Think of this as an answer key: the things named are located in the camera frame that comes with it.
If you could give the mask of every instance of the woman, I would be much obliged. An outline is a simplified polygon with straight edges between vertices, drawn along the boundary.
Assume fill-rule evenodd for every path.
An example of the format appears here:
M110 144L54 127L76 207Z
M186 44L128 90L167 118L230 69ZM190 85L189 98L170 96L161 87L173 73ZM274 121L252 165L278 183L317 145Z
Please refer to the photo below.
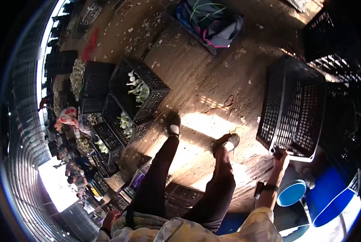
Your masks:
M91 128L86 124L86 115L80 114L80 110L78 110L77 114L77 109L75 107L62 109L57 115L56 123L53 126L60 132L63 124L72 125L73 129L75 129L75 133L77 130L80 130L81 132L90 135Z

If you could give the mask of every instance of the leg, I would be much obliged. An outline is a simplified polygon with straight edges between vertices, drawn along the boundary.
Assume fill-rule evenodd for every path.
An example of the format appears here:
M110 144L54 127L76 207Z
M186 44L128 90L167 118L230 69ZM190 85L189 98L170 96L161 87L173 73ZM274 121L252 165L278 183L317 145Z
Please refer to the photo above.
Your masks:
M206 185L202 198L182 218L199 223L215 233L225 216L235 189L229 152L219 147L215 153L213 178Z
M159 217L166 216L164 206L164 189L168 169L172 163L179 144L178 136L170 135L141 182L136 195L131 202L130 209L138 213L145 213Z

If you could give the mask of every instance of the ground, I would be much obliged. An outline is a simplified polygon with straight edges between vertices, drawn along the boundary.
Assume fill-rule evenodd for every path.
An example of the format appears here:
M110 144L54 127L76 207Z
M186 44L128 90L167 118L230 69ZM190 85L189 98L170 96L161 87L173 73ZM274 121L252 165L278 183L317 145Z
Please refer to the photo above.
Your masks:
M122 170L107 182L117 189L117 176L130 179L140 154L155 155L166 139L161 119L174 109L182 117L182 126L170 168L173 181L204 191L215 165L212 141L235 132L241 142L230 154L236 189L229 212L251 211L255 183L268 178L273 162L255 139L266 68L284 54L281 49L303 56L300 29L321 9L322 0L308 2L304 14L277 0L223 1L244 15L244 26L230 48L219 50L217 56L162 13L170 1L128 0L115 10L116 2L106 5L85 38L67 36L63 50L81 54L98 28L92 60L117 63L121 56L141 58L171 92L155 114L160 117L142 141L124 152ZM81 15L90 5L86 3Z

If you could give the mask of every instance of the plastic crate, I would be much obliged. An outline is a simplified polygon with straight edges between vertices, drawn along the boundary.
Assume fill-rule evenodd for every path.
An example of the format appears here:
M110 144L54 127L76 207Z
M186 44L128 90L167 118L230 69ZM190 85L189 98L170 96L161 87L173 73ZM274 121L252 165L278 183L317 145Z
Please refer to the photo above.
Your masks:
M200 192L176 183L170 183L166 188L167 199L177 202L185 207L193 207L203 196Z
M135 197L136 192L129 186L123 187L122 190L131 198Z
M305 63L283 56L270 65L256 139L274 154L287 149L291 159L313 160L322 129L326 80Z
M48 77L72 73L77 56L78 52L76 50L47 54L45 59L45 70L47 70Z
M81 93L87 96L106 96L108 82L115 70L115 64L99 61L87 61L84 71Z
M302 30L304 55L307 62L344 82L361 83L360 33L348 12L331 3L313 17Z
M104 178L101 176L100 173L96 172L96 174L94 175L93 180L96 182L96 184L100 187L101 191L105 194L107 193L109 190L111 190L110 186L108 185L108 183L104 180Z
M82 114L101 113L104 108L107 96L84 97L80 94L80 112Z
M320 144L348 186L361 169L361 85L327 83L328 96Z
M91 157L95 162L96 167L99 170L100 174L104 178L112 177L116 172L120 170L119 166L115 163L108 165L97 151L93 152L91 154Z
M92 133L95 134L95 136L92 136L92 144L94 148L100 153L104 161L106 161L108 164L112 164L113 162L118 161L121 157L122 146L108 125L105 122L93 125ZM99 146L95 144L97 141L96 136L98 136L98 138L101 139L106 145L109 150L108 154L101 152Z
M129 147L133 142L140 140L147 133L152 123L154 122L154 117L148 116L142 119L138 119L134 121L135 131L132 134L131 138L127 138L124 134L124 129L120 127L120 117L121 112L125 110L121 109L121 107L116 102L115 98L111 93L108 94L106 99L106 104L104 105L104 110L102 117L109 126L109 128L113 131L113 134L119 139L120 143L125 147Z
M120 208L120 211L124 211L130 203L118 195L115 199L115 204Z
M131 86L128 73L134 71L149 87L147 100L139 106L136 96L128 94ZM117 103L123 108L127 116L132 120L149 117L158 109L163 99L170 92L170 88L143 62L121 58L109 81L109 90L116 98Z
M182 217L190 210L190 208L182 206L170 200L165 201L165 208L166 218L168 220L171 220L174 217Z

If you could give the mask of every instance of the blue barrel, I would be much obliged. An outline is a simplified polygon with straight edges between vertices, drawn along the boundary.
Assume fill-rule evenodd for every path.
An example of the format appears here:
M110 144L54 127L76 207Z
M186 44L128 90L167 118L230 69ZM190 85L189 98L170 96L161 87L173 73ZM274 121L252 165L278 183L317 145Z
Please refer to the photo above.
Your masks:
M349 204L355 193L347 188L334 167L329 167L307 191L306 201L314 227L333 220Z

